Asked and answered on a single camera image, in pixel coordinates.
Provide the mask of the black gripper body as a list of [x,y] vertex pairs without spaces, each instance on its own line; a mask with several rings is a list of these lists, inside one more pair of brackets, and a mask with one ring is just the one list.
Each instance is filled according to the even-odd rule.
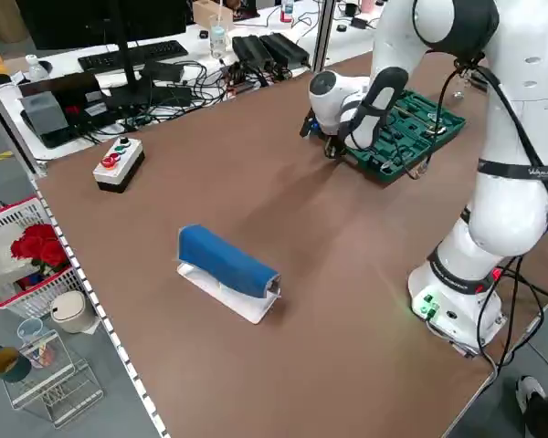
[[323,153],[327,158],[341,158],[346,153],[346,146],[337,135],[323,134],[322,137]]

